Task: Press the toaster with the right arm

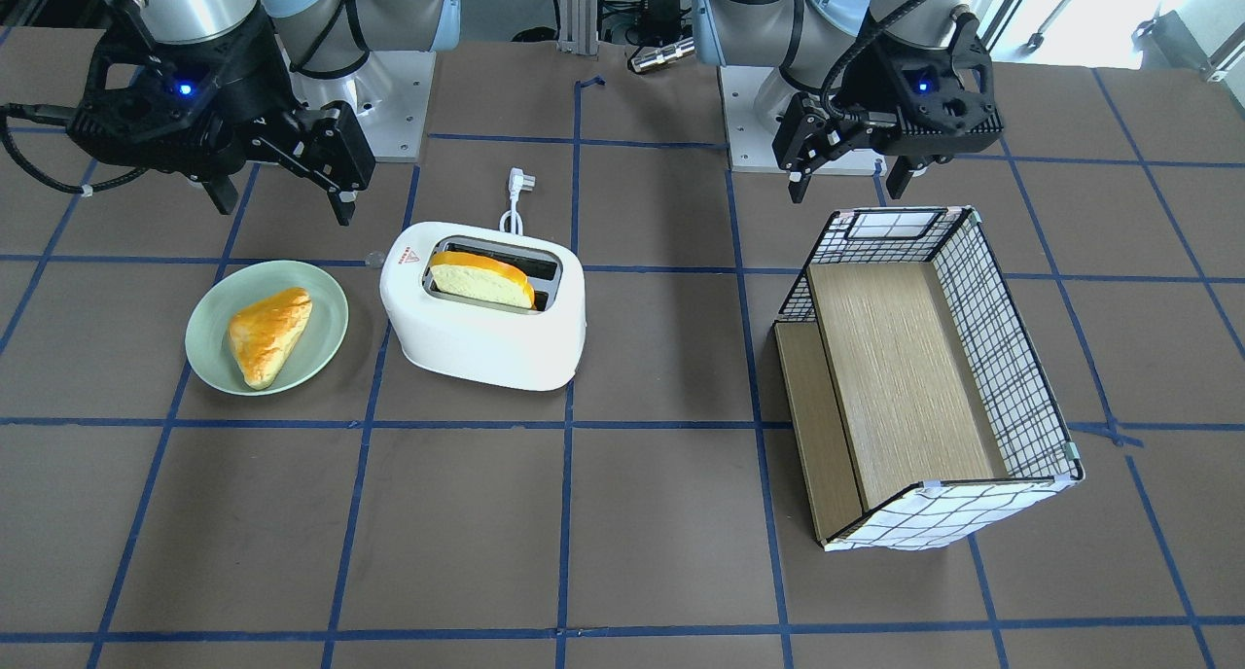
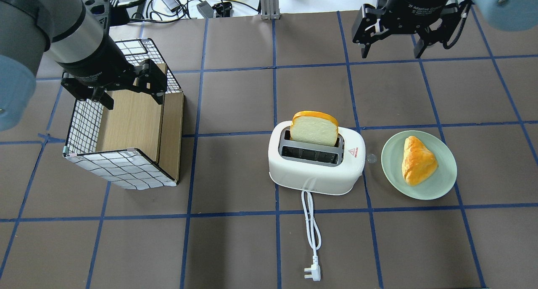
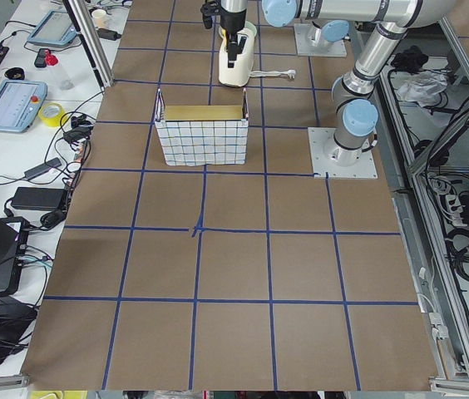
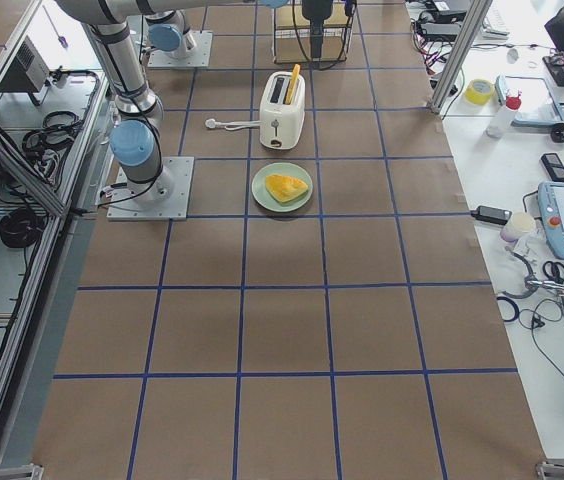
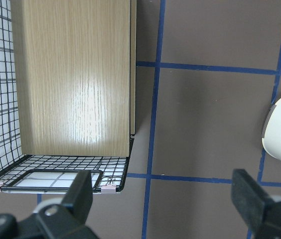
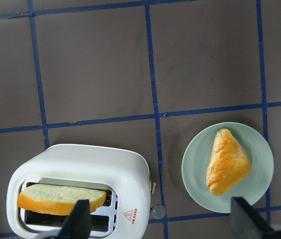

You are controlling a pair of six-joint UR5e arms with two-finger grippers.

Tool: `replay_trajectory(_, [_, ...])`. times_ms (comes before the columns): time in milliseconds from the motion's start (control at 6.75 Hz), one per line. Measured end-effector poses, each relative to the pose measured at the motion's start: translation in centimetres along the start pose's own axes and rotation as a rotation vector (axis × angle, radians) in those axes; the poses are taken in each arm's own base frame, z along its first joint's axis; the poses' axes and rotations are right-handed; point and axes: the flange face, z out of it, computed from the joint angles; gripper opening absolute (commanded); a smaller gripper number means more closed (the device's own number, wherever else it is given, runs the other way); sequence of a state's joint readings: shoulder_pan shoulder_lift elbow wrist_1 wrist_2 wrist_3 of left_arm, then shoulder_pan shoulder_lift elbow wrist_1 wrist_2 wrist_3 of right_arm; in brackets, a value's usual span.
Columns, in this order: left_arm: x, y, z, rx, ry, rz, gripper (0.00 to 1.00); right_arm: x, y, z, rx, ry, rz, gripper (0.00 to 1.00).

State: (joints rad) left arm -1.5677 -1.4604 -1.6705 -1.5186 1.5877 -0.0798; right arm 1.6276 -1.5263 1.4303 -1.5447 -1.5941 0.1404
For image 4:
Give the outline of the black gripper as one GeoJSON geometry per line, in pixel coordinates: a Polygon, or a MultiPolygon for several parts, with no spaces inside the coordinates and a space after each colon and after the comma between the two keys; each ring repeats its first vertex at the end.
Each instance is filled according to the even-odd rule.
{"type": "Polygon", "coordinates": [[[331,17],[333,12],[332,0],[303,0],[301,13],[304,19],[310,22],[310,56],[322,58],[324,21],[331,17]]]}

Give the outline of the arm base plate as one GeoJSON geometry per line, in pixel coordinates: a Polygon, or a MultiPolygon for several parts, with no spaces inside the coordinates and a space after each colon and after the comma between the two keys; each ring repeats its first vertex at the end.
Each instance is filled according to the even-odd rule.
{"type": "Polygon", "coordinates": [[[153,47],[148,60],[150,69],[188,70],[207,68],[211,56],[213,32],[190,31],[178,50],[167,52],[153,47]]]}
{"type": "Polygon", "coordinates": [[[185,220],[188,213],[194,171],[193,157],[163,157],[162,173],[148,188],[128,182],[121,167],[117,182],[126,186],[115,189],[107,210],[109,221],[185,220]]]}

